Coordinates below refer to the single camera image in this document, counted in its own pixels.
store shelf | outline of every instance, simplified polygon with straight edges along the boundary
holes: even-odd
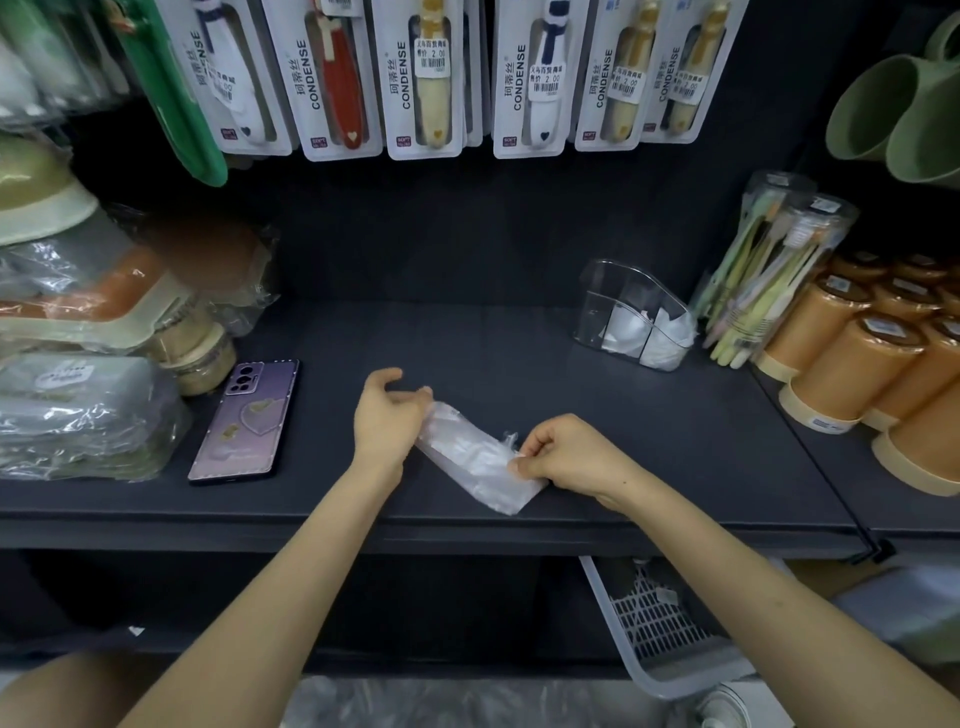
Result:
[[[751,376],[699,351],[674,373],[574,343],[571,312],[538,307],[286,302],[241,342],[248,359],[302,361],[276,474],[196,488],[186,473],[217,397],[160,478],[0,482],[0,546],[279,548],[347,467],[364,377],[398,365],[410,386],[484,430],[521,434],[575,412],[748,543],[779,555],[862,548],[843,503]],[[643,555],[646,537],[595,501],[549,488],[507,518],[418,452],[365,546],[392,553]]]

smartphone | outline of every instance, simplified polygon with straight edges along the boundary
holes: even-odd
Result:
[[[296,359],[237,364],[187,479],[194,485],[268,475],[300,363]]]

plastic wrap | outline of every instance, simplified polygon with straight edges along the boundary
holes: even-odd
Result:
[[[516,457],[511,445],[495,440],[457,410],[435,402],[423,422],[417,447],[464,490],[498,513],[515,516],[543,490],[545,480],[520,480],[507,470]]]
[[[145,358],[22,353],[0,369],[0,477],[148,479],[189,424]]]

sticker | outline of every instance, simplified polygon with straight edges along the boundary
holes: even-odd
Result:
[[[900,339],[906,338],[903,327],[887,319],[864,319],[863,325],[873,333],[885,333],[887,336],[896,336]]]
[[[829,276],[827,278],[827,288],[832,288],[834,291],[840,291],[841,293],[850,293],[850,282],[839,276]]]
[[[692,73],[691,71],[677,71],[667,98],[695,107],[704,98],[710,76],[707,73]]]
[[[527,99],[529,101],[556,101],[564,89],[566,63],[546,65],[535,63],[530,66],[530,78],[527,81]]]
[[[671,607],[680,606],[680,598],[677,596],[677,593],[672,589],[667,589],[665,587],[657,587],[654,590],[654,595],[657,597],[657,601],[660,604],[669,604]]]
[[[832,214],[840,209],[840,203],[834,200],[825,200],[822,197],[814,197],[813,202],[810,203],[812,209],[818,209],[821,212],[826,212],[827,214]]]
[[[37,389],[57,389],[69,384],[80,384],[90,379],[94,369],[96,367],[87,364],[85,359],[67,359],[49,372],[38,376],[34,380],[34,386]]]
[[[624,104],[638,105],[646,83],[647,77],[643,71],[633,71],[630,68],[618,65],[613,70],[613,80],[610,83],[610,88],[607,89],[607,95],[616,101],[622,101]]]
[[[806,421],[807,427],[823,432],[826,435],[842,435],[844,432],[849,432],[854,425],[856,425],[856,423],[845,423],[842,420],[833,420],[823,415],[811,417]]]
[[[914,283],[912,280],[893,279],[893,284],[901,290],[910,291],[911,293],[916,293],[919,296],[927,296],[930,293],[929,288],[919,285],[918,283]]]
[[[445,37],[414,39],[414,75],[419,79],[450,78],[450,42]]]
[[[912,254],[910,257],[907,258],[907,260],[909,260],[911,263],[914,263],[915,265],[922,265],[925,268],[928,268],[931,265],[937,264],[937,261],[934,260],[929,255],[920,255],[919,253]]]
[[[324,15],[360,17],[363,15],[363,2],[362,0],[320,0],[320,10]]]

green cup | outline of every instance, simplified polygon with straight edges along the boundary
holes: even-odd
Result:
[[[960,189],[960,68],[951,70],[890,134],[887,168],[901,182]]]
[[[892,56],[857,76],[833,107],[827,149],[838,159],[883,161],[897,122],[952,69],[914,56]]]

